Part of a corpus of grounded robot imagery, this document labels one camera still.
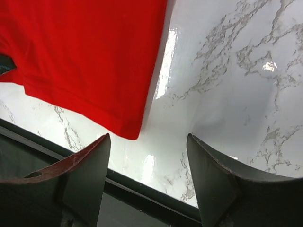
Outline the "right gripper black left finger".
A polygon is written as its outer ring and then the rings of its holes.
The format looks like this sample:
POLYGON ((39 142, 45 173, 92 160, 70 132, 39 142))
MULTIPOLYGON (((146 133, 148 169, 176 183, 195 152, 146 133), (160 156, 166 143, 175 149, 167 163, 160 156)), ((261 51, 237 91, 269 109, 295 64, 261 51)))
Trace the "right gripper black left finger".
POLYGON ((109 134, 22 178, 0 182, 2 227, 95 227, 110 156, 109 134))

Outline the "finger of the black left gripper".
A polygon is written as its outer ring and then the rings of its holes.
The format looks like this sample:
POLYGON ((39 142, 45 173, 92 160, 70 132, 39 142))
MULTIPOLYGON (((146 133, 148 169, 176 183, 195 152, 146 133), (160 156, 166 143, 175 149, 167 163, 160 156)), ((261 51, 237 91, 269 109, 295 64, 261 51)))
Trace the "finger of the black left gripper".
POLYGON ((16 68, 17 67, 11 57, 3 54, 0 55, 0 75, 6 74, 16 68))

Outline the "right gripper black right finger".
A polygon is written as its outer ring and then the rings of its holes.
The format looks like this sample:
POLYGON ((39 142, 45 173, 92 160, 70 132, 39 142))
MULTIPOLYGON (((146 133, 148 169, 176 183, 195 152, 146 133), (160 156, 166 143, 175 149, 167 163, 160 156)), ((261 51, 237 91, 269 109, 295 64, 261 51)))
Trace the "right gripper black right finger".
POLYGON ((187 156, 204 227, 300 227, 303 181, 223 154, 193 134, 187 156))

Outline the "red t-shirt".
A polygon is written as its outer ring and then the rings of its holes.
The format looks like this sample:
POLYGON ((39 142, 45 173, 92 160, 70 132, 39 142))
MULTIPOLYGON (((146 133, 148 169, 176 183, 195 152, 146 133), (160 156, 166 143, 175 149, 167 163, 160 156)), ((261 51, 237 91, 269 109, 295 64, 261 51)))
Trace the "red t-shirt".
POLYGON ((3 0, 1 73, 29 96, 138 138, 154 72, 165 0, 3 0))

